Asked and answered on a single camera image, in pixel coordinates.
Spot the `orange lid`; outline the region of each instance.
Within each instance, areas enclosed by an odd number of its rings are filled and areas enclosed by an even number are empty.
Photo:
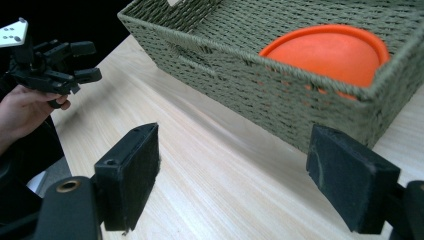
[[[259,55],[359,87],[369,87],[377,68],[389,60],[386,45],[376,35],[339,24],[290,32]]]

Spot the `human hand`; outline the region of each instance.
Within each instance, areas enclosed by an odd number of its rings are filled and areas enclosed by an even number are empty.
[[[48,101],[55,100],[66,110],[71,103],[68,96],[42,93],[16,86],[0,102],[0,155],[16,140],[34,131],[53,112]]]

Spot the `light wood surface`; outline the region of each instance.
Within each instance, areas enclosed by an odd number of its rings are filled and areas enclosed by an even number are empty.
[[[308,176],[306,155],[156,67],[132,36],[52,116],[73,175],[132,128],[157,122],[161,170],[134,231],[104,239],[388,239],[351,233]],[[424,88],[374,150],[424,179]]]

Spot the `green woven basket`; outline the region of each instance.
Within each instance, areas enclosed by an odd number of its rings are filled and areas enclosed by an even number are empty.
[[[303,152],[314,123],[373,147],[424,80],[421,0],[185,0],[172,7],[136,0],[118,18],[160,69]],[[391,60],[371,87],[258,56],[279,36],[330,23],[371,31],[387,44]]]

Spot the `screw hole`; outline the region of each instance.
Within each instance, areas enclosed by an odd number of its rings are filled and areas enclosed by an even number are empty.
[[[106,165],[110,165],[110,166],[116,165],[116,162],[113,159],[106,160],[105,163],[106,163]]]
[[[80,181],[76,181],[76,180],[66,181],[62,183],[61,185],[57,186],[56,191],[60,193],[71,192],[77,189],[79,185],[81,185]]]

